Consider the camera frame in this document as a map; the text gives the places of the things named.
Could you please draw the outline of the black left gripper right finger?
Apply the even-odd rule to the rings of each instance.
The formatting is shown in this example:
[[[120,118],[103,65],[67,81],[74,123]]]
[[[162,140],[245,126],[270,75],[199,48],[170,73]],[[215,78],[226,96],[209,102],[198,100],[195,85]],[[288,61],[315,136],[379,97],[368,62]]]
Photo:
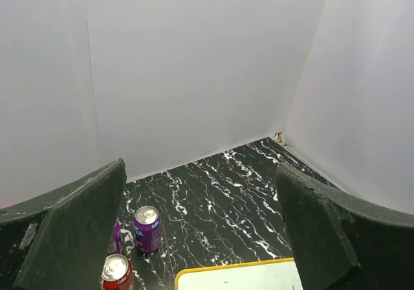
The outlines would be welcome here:
[[[412,289],[413,215],[282,164],[276,187],[304,289]]]

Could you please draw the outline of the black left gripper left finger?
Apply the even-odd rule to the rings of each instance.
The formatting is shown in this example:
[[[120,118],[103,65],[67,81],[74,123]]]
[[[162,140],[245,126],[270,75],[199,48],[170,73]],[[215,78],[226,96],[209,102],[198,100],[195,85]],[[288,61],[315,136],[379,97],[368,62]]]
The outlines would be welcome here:
[[[126,184],[122,159],[1,209],[2,289],[98,289]]]

